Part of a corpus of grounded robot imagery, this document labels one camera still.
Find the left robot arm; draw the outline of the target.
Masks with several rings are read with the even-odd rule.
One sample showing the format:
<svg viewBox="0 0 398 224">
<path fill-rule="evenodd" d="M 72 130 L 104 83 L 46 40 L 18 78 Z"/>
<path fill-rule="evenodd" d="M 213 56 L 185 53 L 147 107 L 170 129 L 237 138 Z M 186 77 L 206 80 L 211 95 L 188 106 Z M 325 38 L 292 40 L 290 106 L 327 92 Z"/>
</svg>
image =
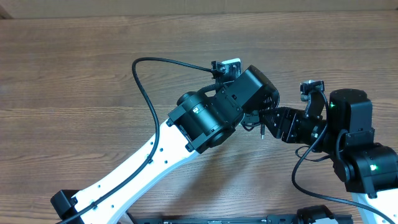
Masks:
<svg viewBox="0 0 398 224">
<path fill-rule="evenodd" d="M 50 202 L 64 223 L 116 223 L 169 172 L 228 139 L 245 114 L 278 100 L 276 87 L 253 65 L 213 96 L 187 92 L 159 133 L 115 170 L 83 190 L 61 190 Z"/>
</svg>

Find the black usb cable thick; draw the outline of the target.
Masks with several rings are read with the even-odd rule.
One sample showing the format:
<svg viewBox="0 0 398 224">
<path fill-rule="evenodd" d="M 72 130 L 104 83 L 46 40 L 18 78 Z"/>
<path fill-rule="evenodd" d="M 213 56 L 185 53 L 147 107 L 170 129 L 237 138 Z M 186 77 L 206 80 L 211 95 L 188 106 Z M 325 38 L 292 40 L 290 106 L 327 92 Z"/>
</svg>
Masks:
<svg viewBox="0 0 398 224">
<path fill-rule="evenodd" d="M 260 126 L 261 122 L 259 119 L 259 112 L 253 111 L 252 113 L 245 113 L 244 118 L 241 121 L 241 125 L 246 131 L 252 131 L 255 127 Z"/>
</svg>

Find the black usb cable thin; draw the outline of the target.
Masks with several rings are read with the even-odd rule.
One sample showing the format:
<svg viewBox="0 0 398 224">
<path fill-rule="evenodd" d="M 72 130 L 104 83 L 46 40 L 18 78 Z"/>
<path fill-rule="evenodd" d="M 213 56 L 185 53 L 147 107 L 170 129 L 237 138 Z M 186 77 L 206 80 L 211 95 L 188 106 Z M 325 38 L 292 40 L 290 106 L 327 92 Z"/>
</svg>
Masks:
<svg viewBox="0 0 398 224">
<path fill-rule="evenodd" d="M 266 130 L 266 126 L 265 126 L 264 124 L 261 124 L 261 130 L 260 130 L 260 133 L 261 133 L 261 139 L 264 139 L 264 136 L 265 136 L 265 130 Z"/>
</svg>

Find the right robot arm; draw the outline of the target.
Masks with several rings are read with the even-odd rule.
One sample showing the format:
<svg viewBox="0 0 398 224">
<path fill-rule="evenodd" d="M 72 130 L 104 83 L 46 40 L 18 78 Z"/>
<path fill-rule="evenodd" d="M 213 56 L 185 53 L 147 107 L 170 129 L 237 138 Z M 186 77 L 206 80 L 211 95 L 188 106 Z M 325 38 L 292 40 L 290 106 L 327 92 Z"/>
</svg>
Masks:
<svg viewBox="0 0 398 224">
<path fill-rule="evenodd" d="M 277 139 L 305 144 L 296 163 L 294 187 L 311 197 L 357 207 L 365 223 L 397 223 L 397 153 L 374 140 L 373 104 L 357 89 L 301 90 L 304 110 L 279 107 L 262 110 L 260 122 Z M 296 181 L 301 163 L 311 152 L 324 152 L 352 199 L 322 195 Z"/>
</svg>

